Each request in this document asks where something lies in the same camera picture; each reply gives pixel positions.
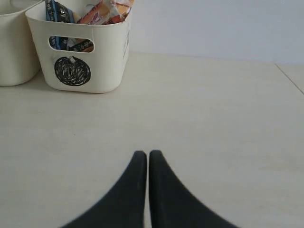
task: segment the white wall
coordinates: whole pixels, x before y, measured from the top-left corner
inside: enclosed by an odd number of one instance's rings
[[[304,0],[135,0],[131,50],[304,63]]]

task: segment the storage bin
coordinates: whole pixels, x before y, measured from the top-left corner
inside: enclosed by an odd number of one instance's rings
[[[26,10],[40,2],[24,0],[24,9],[19,9],[13,7],[10,0],[0,0],[0,86],[25,83],[40,70],[25,16]]]
[[[79,15],[85,15],[87,7],[99,1],[58,0]],[[112,25],[49,22],[43,2],[28,10],[26,16],[49,86],[59,90],[106,93],[120,85],[129,54],[131,13],[126,21]],[[55,50],[49,44],[52,36],[89,39],[94,49],[90,53]],[[72,69],[73,63],[79,67]],[[67,68],[63,73],[58,71],[58,66]]]

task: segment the black scribble circle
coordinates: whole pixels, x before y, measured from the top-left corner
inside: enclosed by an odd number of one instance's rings
[[[91,79],[89,66],[76,57],[62,57],[54,66],[57,78],[68,86],[82,86]]]

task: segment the white container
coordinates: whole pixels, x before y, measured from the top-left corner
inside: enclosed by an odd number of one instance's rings
[[[84,15],[88,5],[100,0],[58,0],[59,3]],[[106,93],[117,88],[122,80],[129,54],[131,14],[125,22],[113,25],[81,25],[46,21],[45,3],[40,3],[26,12],[36,45],[46,83],[59,90],[89,93]],[[55,50],[49,44],[51,36],[84,38],[94,44],[90,53]],[[79,80],[78,75],[70,75],[74,85],[59,79],[55,64],[62,59],[80,61],[86,66],[85,75],[90,78]]]
[[[10,0],[0,0],[0,86],[25,83],[40,70],[25,16],[26,10],[40,2],[23,0],[24,9],[19,9]]]

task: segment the package inside basket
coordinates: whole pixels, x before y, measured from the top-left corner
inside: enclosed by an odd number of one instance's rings
[[[59,2],[46,0],[46,16],[48,21],[87,24],[110,25],[123,22],[134,3],[134,0],[101,0],[97,5],[88,9],[85,15],[78,15]],[[51,37],[49,43],[57,50],[76,52],[91,52],[94,49],[88,39]]]

